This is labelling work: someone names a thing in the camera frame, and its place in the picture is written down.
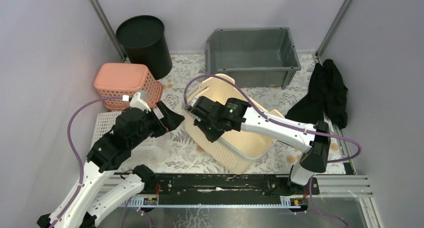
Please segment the white perforated plastic basket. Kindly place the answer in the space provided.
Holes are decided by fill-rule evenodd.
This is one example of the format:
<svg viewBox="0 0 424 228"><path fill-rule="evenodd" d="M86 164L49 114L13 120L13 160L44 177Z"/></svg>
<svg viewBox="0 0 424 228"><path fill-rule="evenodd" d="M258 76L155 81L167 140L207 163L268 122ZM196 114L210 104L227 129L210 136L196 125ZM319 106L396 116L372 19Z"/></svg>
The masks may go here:
<svg viewBox="0 0 424 228"><path fill-rule="evenodd" d="M97 115L91 144L93 145L106 132L111 130L116 118L121 111L105 112ZM125 160L119 170L128 170L137 165L145 164L153 169L159 163L164 162L170 153L170 133L158 138L147 138L131 151L131 157Z"/></svg>

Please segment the cream perforated plastic basket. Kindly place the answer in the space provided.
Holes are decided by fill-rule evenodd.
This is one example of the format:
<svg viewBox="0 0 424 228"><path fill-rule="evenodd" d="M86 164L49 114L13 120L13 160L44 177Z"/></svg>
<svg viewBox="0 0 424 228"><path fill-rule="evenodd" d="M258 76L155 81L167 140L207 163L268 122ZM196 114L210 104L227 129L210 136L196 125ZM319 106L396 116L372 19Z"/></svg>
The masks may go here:
<svg viewBox="0 0 424 228"><path fill-rule="evenodd" d="M218 74L221 79L209 77L187 95L187 101L204 96L212 101L225 104L229 98L247 101L246 98L233 87L235 80L225 74ZM275 139L249 132L225 132L217 141L211 143L204 133L194 125L193 114L184 112L184 129L188 135L205 152L211 155L219 164L230 170L231 173L241 174L248 167L259 160L274 145Z"/></svg>

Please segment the pink perforated plastic basket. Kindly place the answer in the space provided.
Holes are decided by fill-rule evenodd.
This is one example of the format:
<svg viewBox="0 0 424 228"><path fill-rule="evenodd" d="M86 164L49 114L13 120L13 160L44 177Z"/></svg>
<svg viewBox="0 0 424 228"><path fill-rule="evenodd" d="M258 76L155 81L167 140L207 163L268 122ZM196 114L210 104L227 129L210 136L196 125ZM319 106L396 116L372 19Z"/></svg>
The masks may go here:
<svg viewBox="0 0 424 228"><path fill-rule="evenodd" d="M105 63L93 85L101 97L133 96L143 90L147 94L144 101L152 108L160 101L163 92L162 84L143 64Z"/></svg>

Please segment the large black cylindrical container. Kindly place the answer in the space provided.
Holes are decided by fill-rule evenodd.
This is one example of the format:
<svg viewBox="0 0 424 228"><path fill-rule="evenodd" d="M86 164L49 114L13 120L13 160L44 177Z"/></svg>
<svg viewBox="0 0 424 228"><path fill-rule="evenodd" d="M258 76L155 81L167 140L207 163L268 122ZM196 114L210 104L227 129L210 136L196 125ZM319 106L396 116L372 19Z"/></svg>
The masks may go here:
<svg viewBox="0 0 424 228"><path fill-rule="evenodd" d="M166 77L173 66L165 37L165 25L152 15L139 15L125 20L116 38L131 63L147 66L156 80Z"/></svg>

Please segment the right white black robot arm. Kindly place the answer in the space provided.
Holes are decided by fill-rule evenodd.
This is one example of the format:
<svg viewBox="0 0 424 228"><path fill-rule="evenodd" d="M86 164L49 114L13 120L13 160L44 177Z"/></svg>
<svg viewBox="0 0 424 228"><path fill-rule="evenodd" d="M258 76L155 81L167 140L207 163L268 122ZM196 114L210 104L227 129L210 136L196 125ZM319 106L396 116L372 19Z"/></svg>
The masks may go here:
<svg viewBox="0 0 424 228"><path fill-rule="evenodd" d="M301 193L314 174L326 171L331 144L326 122L295 122L263 112L237 98L229 98L225 104L221 104L200 96L187 104L185 109L193 116L193 124L210 142L218 140L225 132L250 132L301 151L302 156L293 165L286 184L293 194Z"/></svg>

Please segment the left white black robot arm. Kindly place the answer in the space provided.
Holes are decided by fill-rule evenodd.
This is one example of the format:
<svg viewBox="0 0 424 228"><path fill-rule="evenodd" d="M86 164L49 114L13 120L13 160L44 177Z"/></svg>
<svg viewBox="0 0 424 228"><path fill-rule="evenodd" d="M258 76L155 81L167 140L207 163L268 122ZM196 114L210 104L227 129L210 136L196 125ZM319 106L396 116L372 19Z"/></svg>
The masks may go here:
<svg viewBox="0 0 424 228"><path fill-rule="evenodd" d="M119 114L114 125L90 149L81 173L64 201L50 214L39 217L40 228L95 228L118 205L140 192L156 188L156 174L146 165L138 165L124 181L96 196L104 183L131 157L132 150L148 138L161 137L184 121L184 116L171 111L159 101L158 118L150 109L129 107Z"/></svg>

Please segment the grey plastic storage bin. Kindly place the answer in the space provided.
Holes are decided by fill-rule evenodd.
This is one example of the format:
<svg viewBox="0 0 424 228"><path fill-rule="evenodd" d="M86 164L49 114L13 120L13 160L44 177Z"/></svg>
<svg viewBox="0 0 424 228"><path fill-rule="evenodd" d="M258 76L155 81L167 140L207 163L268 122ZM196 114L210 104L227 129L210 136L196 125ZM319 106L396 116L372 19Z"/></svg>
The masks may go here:
<svg viewBox="0 0 424 228"><path fill-rule="evenodd" d="M205 43L206 74L226 74L240 88L286 88L301 69L288 27L217 29Z"/></svg>

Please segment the black crumpled cloth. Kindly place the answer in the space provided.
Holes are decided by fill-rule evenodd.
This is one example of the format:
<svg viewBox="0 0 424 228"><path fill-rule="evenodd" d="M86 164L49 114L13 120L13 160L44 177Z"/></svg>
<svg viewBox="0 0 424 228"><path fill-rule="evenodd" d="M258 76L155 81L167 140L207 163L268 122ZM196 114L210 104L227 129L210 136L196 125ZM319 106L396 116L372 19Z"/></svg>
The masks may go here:
<svg viewBox="0 0 424 228"><path fill-rule="evenodd" d="M308 92L285 115L287 119L316 124L327 116L340 129L347 126L348 88L331 59L317 63L311 75Z"/></svg>

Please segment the aluminium frame rail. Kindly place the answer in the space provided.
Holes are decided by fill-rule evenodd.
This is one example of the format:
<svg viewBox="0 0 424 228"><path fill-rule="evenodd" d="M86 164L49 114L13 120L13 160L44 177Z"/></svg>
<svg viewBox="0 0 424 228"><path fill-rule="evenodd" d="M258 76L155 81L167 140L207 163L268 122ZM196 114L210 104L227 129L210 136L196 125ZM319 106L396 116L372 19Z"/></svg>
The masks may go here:
<svg viewBox="0 0 424 228"><path fill-rule="evenodd" d="M155 186L132 197L135 208L298 208L294 201L371 197L365 176L317 175L312 185L289 183L287 175L158 173Z"/></svg>

